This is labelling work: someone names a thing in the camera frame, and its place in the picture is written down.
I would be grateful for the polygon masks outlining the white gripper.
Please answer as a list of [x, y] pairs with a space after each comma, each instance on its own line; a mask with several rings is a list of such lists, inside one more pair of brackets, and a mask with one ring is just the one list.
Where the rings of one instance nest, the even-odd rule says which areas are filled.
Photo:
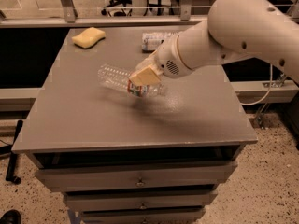
[[178, 53], [178, 35], [166, 39], [145, 60], [140, 62], [130, 76], [129, 80], [136, 86], [154, 85], [161, 82], [163, 71], [169, 78], [186, 77], [192, 69], [185, 65]]

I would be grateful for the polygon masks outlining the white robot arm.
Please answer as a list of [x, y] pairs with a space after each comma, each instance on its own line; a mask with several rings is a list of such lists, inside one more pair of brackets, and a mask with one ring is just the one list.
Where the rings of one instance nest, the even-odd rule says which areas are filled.
[[299, 25], [267, 0], [216, 0], [207, 19], [170, 36], [129, 76], [136, 86], [207, 65], [258, 58], [299, 81]]

